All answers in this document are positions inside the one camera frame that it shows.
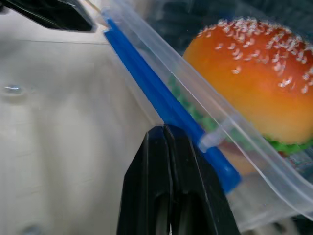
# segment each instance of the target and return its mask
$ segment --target hamburger bun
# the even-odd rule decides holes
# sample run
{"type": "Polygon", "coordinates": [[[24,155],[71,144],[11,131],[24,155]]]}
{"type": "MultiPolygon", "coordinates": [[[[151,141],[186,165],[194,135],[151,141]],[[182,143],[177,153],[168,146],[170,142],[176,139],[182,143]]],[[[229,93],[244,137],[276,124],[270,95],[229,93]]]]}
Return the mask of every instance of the hamburger bun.
{"type": "Polygon", "coordinates": [[[183,55],[264,136],[313,138],[313,46],[281,25],[220,20],[183,55]]]}

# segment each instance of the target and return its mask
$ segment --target toy hamburger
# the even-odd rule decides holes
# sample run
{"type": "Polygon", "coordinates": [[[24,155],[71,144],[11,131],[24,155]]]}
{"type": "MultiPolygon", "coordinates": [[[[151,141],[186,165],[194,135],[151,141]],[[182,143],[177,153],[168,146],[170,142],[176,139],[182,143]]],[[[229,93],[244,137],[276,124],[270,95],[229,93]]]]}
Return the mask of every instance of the toy hamburger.
{"type": "Polygon", "coordinates": [[[313,46],[252,18],[206,27],[183,55],[282,155],[313,143],[313,46]]]}

